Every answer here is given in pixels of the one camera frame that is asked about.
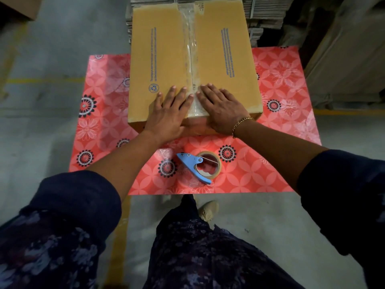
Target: beige shoe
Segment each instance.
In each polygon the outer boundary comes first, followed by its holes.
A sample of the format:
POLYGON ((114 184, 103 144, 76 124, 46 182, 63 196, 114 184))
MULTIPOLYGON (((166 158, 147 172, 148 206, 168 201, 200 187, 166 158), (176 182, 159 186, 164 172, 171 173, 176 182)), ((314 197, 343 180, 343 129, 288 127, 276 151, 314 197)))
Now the beige shoe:
POLYGON ((218 212, 219 203, 217 201, 207 202, 198 210, 199 217, 206 222, 210 222, 218 212))

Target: red floral tablecloth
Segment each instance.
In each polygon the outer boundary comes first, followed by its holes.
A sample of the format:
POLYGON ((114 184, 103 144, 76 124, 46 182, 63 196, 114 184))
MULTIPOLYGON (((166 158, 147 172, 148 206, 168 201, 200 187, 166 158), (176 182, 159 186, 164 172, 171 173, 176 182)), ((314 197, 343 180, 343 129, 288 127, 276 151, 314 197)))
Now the red floral tablecloth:
MULTIPOLYGON (((321 144, 296 47, 253 48, 264 104, 259 122, 275 130, 321 144)), ((82 170, 137 136, 127 124, 130 59, 126 55, 91 56, 80 103, 70 171, 82 170)), ((129 194, 250 193, 292 191, 267 160, 239 139, 198 136, 174 140, 143 166, 129 194), (211 185, 195 178, 176 153, 210 150, 222 160, 211 185)))

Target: pants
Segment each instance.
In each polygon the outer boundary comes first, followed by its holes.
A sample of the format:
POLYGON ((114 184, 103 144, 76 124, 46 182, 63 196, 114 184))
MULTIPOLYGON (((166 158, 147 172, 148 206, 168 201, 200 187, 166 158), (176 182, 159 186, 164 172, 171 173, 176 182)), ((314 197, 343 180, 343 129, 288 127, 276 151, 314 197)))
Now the pants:
POLYGON ((168 225, 173 222, 185 222, 189 220, 199 219, 204 222, 198 214, 195 199, 192 194, 183 195, 180 205, 171 209, 166 216, 163 217, 158 227, 156 228, 156 235, 161 234, 168 225))

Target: blue tape dispenser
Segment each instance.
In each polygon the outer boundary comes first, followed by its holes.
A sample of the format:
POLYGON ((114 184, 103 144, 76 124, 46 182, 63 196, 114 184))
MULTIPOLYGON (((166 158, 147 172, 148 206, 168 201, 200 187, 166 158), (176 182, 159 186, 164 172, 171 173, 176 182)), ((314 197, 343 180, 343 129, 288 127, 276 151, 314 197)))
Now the blue tape dispenser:
POLYGON ((211 184, 211 179, 215 178, 222 168, 222 163, 219 158, 210 151, 203 151, 194 156, 190 153, 177 153, 180 161, 195 175, 201 182, 205 184, 211 184), (197 165, 202 163, 208 163, 211 166, 215 166, 214 173, 209 173, 204 170, 198 169, 197 165))

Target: person's left hand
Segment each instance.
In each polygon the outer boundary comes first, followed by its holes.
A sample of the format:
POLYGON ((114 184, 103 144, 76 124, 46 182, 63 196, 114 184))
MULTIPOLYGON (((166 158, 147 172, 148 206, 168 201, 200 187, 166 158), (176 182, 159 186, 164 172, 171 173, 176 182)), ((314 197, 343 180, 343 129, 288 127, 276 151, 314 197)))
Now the person's left hand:
POLYGON ((154 111, 149 116, 144 131, 154 135, 161 146, 178 138, 185 127, 180 124, 190 109, 194 97, 189 95, 185 100, 186 87, 175 96, 176 87, 172 86, 161 104, 162 93, 159 92, 154 101, 154 111))

